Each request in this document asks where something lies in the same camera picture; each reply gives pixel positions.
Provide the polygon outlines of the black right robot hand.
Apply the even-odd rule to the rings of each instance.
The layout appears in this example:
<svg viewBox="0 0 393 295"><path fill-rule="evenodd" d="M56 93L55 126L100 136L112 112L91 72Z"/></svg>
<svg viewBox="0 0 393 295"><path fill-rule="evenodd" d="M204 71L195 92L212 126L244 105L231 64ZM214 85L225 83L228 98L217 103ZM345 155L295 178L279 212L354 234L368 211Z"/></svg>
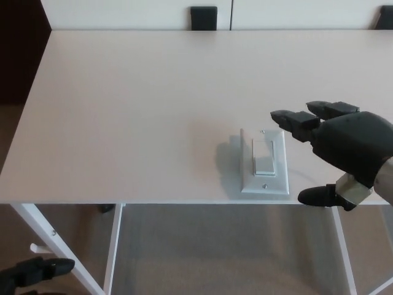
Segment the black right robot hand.
<svg viewBox="0 0 393 295"><path fill-rule="evenodd" d="M344 172L334 184L311 187L298 201L312 207L355 209L372 193L392 203L392 123L342 101L311 101L308 111L270 113L293 138Z"/></svg>

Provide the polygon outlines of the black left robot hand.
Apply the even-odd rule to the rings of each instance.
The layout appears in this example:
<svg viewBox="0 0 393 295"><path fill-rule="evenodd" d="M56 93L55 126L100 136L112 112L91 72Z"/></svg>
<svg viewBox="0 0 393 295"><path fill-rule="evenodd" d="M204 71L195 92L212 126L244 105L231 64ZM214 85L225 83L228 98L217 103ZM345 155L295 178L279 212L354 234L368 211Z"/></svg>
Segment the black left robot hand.
<svg viewBox="0 0 393 295"><path fill-rule="evenodd" d="M19 262L1 270L1 294L16 294L17 288L26 288L66 275L72 272L74 266L75 261L68 258L44 259L38 256Z"/></svg>

